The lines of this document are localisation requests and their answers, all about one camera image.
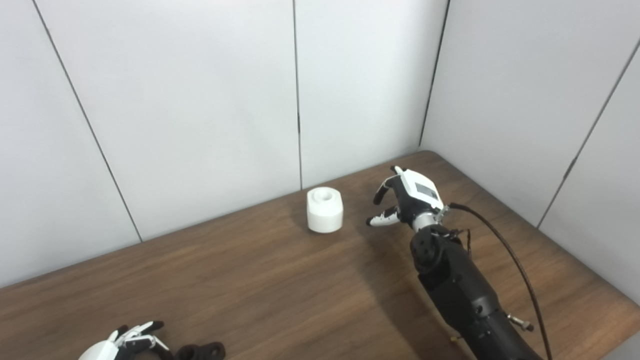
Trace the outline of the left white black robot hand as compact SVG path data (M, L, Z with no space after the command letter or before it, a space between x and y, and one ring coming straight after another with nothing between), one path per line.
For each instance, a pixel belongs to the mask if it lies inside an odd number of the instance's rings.
M169 347L153 334L160 330L164 322L149 321L128 327L122 325L114 330L106 340L96 342L79 357L80 360L134 360L144 352L155 354L160 360L173 360Z

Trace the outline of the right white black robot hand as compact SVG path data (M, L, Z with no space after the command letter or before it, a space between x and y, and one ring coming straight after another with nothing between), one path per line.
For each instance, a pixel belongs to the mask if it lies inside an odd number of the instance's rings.
M373 204L380 205L387 192L392 190L396 205L382 213L371 216L365 223L369 227L384 227L392 224L407 224L414 232L423 228L441 225L445 205L429 178L416 171L397 165L390 167L393 175L378 187Z

